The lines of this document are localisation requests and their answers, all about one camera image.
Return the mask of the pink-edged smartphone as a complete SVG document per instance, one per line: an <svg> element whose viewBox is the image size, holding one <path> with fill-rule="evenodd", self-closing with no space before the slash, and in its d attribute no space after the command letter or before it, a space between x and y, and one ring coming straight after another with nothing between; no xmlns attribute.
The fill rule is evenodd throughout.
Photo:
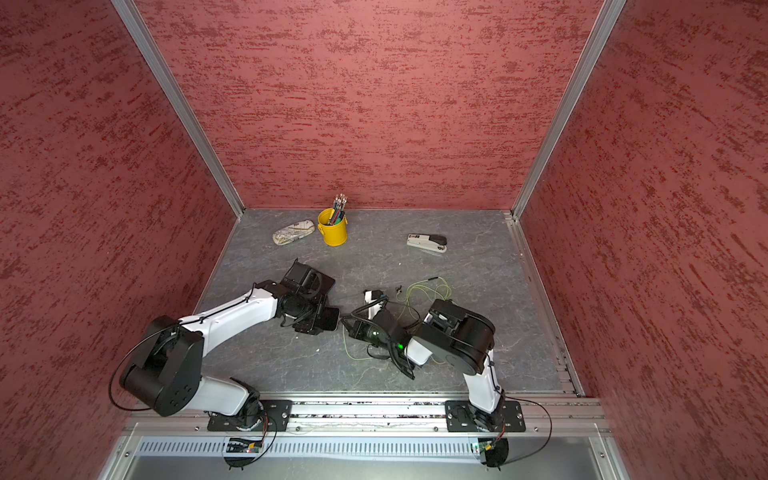
<svg viewBox="0 0 768 480"><path fill-rule="evenodd" d="M280 284L306 299L327 295L335 279L295 259Z"/></svg>

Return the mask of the blue-edged smartphone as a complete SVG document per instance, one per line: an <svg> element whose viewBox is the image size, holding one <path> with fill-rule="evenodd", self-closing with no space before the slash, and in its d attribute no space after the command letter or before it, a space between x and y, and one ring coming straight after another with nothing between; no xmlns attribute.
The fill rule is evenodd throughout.
<svg viewBox="0 0 768 480"><path fill-rule="evenodd" d="M311 319L300 322L295 330L299 333L308 335L333 332L337 328L338 320L339 309L335 307L326 307L320 313L315 314Z"/></svg>

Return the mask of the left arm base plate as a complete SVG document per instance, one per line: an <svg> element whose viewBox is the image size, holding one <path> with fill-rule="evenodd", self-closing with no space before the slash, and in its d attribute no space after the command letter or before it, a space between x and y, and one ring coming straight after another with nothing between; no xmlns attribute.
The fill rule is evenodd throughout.
<svg viewBox="0 0 768 480"><path fill-rule="evenodd" d="M207 430L251 434L262 432L267 427L284 432L287 429L292 407L293 402L290 400L261 400L258 412L245 422L241 417L210 412Z"/></svg>

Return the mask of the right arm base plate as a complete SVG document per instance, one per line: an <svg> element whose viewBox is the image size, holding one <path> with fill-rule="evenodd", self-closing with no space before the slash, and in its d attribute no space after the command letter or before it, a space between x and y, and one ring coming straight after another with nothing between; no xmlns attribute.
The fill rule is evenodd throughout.
<svg viewBox="0 0 768 480"><path fill-rule="evenodd" d="M517 401L501 399L491 413L473 406L469 401L445 402L449 432L521 433L526 431L522 407Z"/></svg>

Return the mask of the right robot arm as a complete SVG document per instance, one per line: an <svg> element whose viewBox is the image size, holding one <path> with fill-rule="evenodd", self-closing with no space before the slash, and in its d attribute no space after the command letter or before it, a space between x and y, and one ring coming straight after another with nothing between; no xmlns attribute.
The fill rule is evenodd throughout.
<svg viewBox="0 0 768 480"><path fill-rule="evenodd" d="M486 317L451 300L433 301L424 319L406 327L381 296L351 312L345 320L355 339L386 351L407 378L435 359L460 372L468 389L467 415L478 431L503 430L503 390L495 375L495 326Z"/></svg>

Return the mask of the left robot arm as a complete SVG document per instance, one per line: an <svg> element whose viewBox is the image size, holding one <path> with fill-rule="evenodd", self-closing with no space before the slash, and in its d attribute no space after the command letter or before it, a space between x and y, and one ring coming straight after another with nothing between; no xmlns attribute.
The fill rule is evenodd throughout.
<svg viewBox="0 0 768 480"><path fill-rule="evenodd" d="M266 429L270 416L260 392L241 380L204 375L203 360L229 339L275 318L306 334L334 329L339 311L327 304L334 284L333 277L295 261L280 281L257 282L218 307L180 319L159 316L109 382L162 417L199 410L231 430Z"/></svg>

